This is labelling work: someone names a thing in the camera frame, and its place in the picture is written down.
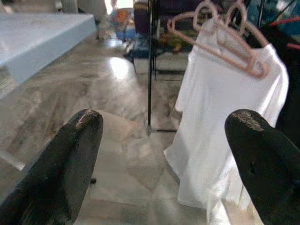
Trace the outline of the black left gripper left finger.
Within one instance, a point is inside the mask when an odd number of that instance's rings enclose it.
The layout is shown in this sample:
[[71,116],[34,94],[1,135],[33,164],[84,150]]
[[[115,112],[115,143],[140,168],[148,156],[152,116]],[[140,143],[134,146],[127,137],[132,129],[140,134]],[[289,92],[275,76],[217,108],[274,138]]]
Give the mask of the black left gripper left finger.
[[100,113],[76,113],[0,203],[3,225],[72,225],[90,185],[103,134]]

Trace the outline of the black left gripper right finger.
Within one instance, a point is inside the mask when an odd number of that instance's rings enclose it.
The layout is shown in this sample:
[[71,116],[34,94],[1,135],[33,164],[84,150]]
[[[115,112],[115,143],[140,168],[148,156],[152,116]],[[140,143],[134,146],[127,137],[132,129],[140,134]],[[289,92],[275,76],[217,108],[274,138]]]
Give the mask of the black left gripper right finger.
[[259,113],[239,109],[225,135],[240,178],[265,225],[300,223],[300,150]]

